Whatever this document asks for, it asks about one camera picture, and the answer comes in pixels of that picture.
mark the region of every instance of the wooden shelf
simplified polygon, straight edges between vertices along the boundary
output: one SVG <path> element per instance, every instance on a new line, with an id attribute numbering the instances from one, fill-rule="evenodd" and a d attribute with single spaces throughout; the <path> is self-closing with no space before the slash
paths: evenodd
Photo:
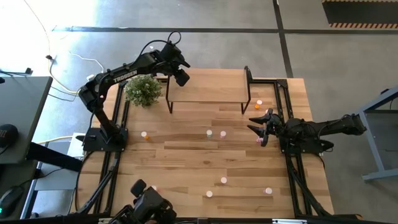
<path id="1" fill-rule="evenodd" d="M 247 103 L 248 81 L 243 69 L 186 69 L 185 86 L 171 80 L 170 102 Z"/>

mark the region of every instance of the white bottle cap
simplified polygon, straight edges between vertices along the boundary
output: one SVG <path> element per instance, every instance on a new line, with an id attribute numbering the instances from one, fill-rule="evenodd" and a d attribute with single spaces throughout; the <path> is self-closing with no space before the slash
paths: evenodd
<path id="1" fill-rule="evenodd" d="M 226 177 L 221 178 L 221 183 L 226 184 Z"/>
<path id="2" fill-rule="evenodd" d="M 270 187 L 267 187 L 267 188 L 264 190 L 264 193 L 272 194 L 272 189 L 271 189 Z"/>
<path id="3" fill-rule="evenodd" d="M 206 196 L 207 196 L 207 197 L 211 197 L 211 196 L 213 196 L 213 193 L 212 193 L 210 190 L 208 190 L 208 191 L 206 192 Z"/>

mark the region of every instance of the metal bracket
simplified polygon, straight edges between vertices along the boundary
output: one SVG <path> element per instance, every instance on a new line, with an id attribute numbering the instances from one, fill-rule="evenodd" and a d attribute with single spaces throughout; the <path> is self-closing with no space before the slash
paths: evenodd
<path id="1" fill-rule="evenodd" d="M 124 86 L 127 84 L 127 82 L 128 82 L 128 81 L 125 80 L 125 81 L 119 83 L 119 87 L 124 87 Z"/>
<path id="2" fill-rule="evenodd" d="M 272 219 L 275 224 L 307 224 L 306 220 Z"/>
<path id="3" fill-rule="evenodd" d="M 85 139 L 84 151 L 100 151 L 100 152 L 122 152 L 126 148 L 128 131 L 125 128 L 120 129 L 122 140 L 119 142 L 110 141 L 106 143 L 101 137 L 101 128 L 90 128 L 87 131 Z"/>
<path id="4" fill-rule="evenodd" d="M 283 88 L 287 88 L 287 80 L 286 79 L 278 79 L 276 82 Z"/>

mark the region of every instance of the wooden table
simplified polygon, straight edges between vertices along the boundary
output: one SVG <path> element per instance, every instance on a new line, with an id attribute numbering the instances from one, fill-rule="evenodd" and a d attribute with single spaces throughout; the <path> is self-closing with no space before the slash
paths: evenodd
<path id="1" fill-rule="evenodd" d="M 290 78 L 287 81 L 294 116 L 312 120 L 304 80 Z M 117 85 L 109 90 L 104 104 L 109 117 L 116 92 Z M 276 109 L 274 88 L 251 84 L 251 97 L 252 103 L 244 115 L 234 104 L 217 103 L 176 104 L 170 114 L 164 97 L 150 108 L 131 105 L 127 119 L 128 147 L 122 153 L 112 215 L 132 203 L 134 196 L 129 190 L 137 179 L 143 179 L 171 201 L 179 217 L 294 217 L 279 141 L 270 136 L 267 147 L 260 147 L 257 136 L 246 127 L 253 124 L 249 117 L 262 116 L 267 108 Z M 263 101 L 260 110 L 254 108 L 257 100 Z M 213 130 L 211 139 L 206 137 L 207 129 Z M 148 141 L 141 137 L 142 131 L 148 133 Z M 220 139 L 220 131 L 226 131 L 225 139 Z M 98 185 L 103 156 L 103 152 L 93 153 L 81 172 L 80 206 Z M 323 207 L 333 213 L 322 162 L 316 156 L 304 154 L 303 164 L 309 189 Z M 222 177 L 227 177 L 226 184 L 221 183 Z M 263 192 L 267 187 L 272 189 L 271 195 Z M 212 198 L 206 197 L 208 190 L 213 192 Z M 103 207 L 107 195 L 105 190 Z M 304 211 L 300 191 L 298 196 Z"/>

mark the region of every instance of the black robot end effector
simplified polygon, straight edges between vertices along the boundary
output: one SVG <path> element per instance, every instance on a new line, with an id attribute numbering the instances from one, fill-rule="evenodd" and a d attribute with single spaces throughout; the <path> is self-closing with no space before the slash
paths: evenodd
<path id="1" fill-rule="evenodd" d="M 175 44 L 169 42 L 163 47 L 160 56 L 172 67 L 173 71 L 167 75 L 173 75 L 177 84 L 179 86 L 184 86 L 190 77 L 183 69 L 179 68 L 179 66 L 183 65 L 189 68 L 191 65 L 185 61 L 184 56 L 181 54 L 181 50 Z"/>
<path id="2" fill-rule="evenodd" d="M 261 142 L 261 146 L 265 147 L 268 143 L 268 136 L 269 136 L 269 128 L 268 128 L 268 124 L 269 121 L 272 118 L 272 113 L 274 112 L 274 110 L 272 108 L 269 108 L 267 110 L 267 112 L 265 113 L 264 116 L 258 117 L 258 118 L 249 118 L 250 121 L 255 122 L 257 124 L 264 124 L 263 128 L 259 128 L 253 125 L 248 125 L 248 128 L 250 130 L 252 130 L 255 134 L 257 134 L 259 136 L 259 138 L 262 138 L 262 142 Z"/>
<path id="3" fill-rule="evenodd" d="M 177 214 L 173 210 L 173 205 L 164 199 L 155 189 L 147 187 L 146 183 L 139 179 L 131 188 L 134 199 L 134 217 L 144 224 L 150 219 L 158 224 L 174 223 Z"/>

